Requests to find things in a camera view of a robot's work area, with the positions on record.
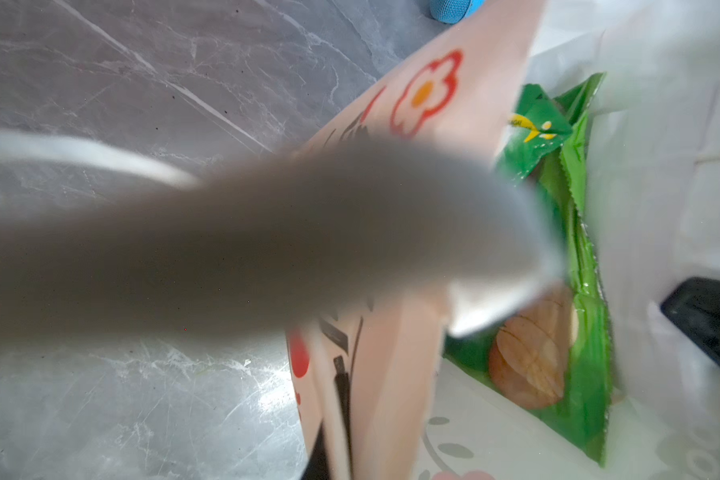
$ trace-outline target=black plastic object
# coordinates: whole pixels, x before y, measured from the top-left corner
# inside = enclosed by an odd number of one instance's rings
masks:
[[[720,366],[720,281],[693,277],[661,304],[662,313]]]

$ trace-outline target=crinkled green packaging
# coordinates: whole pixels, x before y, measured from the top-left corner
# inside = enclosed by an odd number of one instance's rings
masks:
[[[549,120],[557,122],[552,127],[559,133],[535,146],[528,144],[541,133],[524,145],[516,141],[524,140],[522,134],[516,134],[500,159],[500,171],[513,181],[535,184],[559,225],[568,258],[566,278],[501,327],[465,339],[449,338],[444,353],[601,465],[612,389],[610,334],[593,245],[582,216],[587,108],[603,77],[593,75],[554,100],[538,85],[526,85],[517,111],[538,125],[534,115],[542,107],[537,102],[545,101],[544,108],[551,105],[567,129],[558,120]],[[545,114],[544,118],[554,116]]]

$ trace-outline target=tile grout line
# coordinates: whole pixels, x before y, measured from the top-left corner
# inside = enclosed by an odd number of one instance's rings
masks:
[[[139,52],[135,52],[134,50],[128,48],[124,44],[117,41],[115,37],[112,35],[106,33],[105,30],[102,29],[99,25],[93,23],[91,20],[88,20],[83,14],[81,14],[77,9],[69,5],[65,0],[54,0],[54,3],[62,7],[64,10],[66,10],[69,14],[80,20],[82,23],[86,24],[88,28],[96,32],[98,35],[104,38],[104,40],[107,41],[107,43],[111,44],[113,47],[115,47],[116,50],[118,50],[120,53],[124,54],[127,57],[131,57],[137,62],[139,62],[146,70],[152,73],[152,75],[155,76],[157,80],[164,83],[166,86],[171,87],[172,89],[176,90],[180,94],[184,96],[184,98],[188,99],[189,101],[192,101],[194,104],[196,104],[198,107],[202,108],[203,110],[206,110],[208,113],[213,115],[214,117],[218,118],[219,120],[223,121],[225,124],[228,124],[241,134],[248,137],[250,140],[253,140],[256,142],[259,147],[263,148],[266,151],[271,152],[267,146],[262,144],[260,141],[255,139],[253,136],[251,136],[247,131],[243,130],[242,128],[238,127],[234,122],[229,120],[227,117],[222,115],[218,110],[216,110],[214,107],[211,107],[203,101],[200,97],[195,95],[191,90],[188,88],[182,87],[178,84],[175,84],[168,80],[167,78],[164,78],[164,75],[162,75],[160,72],[157,71],[157,69],[152,65],[152,63],[149,63],[144,57],[141,56]],[[251,152],[256,153],[253,149],[248,147],[245,143],[241,142],[241,144],[245,145]]]

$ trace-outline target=red flower print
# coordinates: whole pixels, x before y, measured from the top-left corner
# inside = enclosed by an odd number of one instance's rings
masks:
[[[309,353],[301,334],[293,331],[288,334],[288,354],[291,357],[291,368],[297,379],[302,378],[309,370]]]
[[[416,73],[394,104],[389,127],[403,138],[413,138],[424,120],[442,110],[456,93],[456,71],[464,54],[453,50]]]
[[[477,470],[463,474],[461,477],[451,472],[440,472],[432,477],[432,480],[496,480],[493,475]]]

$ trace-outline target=blue mesh object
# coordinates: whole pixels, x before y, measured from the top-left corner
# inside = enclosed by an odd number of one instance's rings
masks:
[[[456,23],[473,14],[484,0],[429,0],[432,18],[442,23]]]

